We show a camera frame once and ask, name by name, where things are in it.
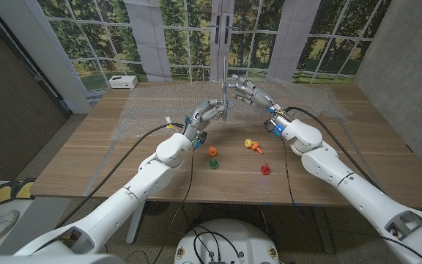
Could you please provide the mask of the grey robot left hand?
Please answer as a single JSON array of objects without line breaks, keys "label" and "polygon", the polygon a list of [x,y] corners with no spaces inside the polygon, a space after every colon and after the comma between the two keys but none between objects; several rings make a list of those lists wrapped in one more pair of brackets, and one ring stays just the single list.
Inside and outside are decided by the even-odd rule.
[{"label": "grey robot left hand", "polygon": [[222,99],[203,100],[193,110],[182,134],[192,142],[210,124],[211,119],[226,117],[228,106],[228,102]]}]

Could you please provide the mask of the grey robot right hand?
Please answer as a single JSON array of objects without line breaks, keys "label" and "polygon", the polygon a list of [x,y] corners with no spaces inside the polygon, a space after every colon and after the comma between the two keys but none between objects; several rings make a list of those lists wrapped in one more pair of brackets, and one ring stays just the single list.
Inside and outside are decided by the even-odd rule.
[{"label": "grey robot right hand", "polygon": [[281,115],[281,107],[277,104],[275,98],[266,90],[258,88],[248,79],[233,75],[233,82],[227,85],[237,94],[236,100],[240,100],[249,106],[253,106],[262,116],[266,117],[265,125],[270,131],[275,128],[284,128],[288,121]]}]

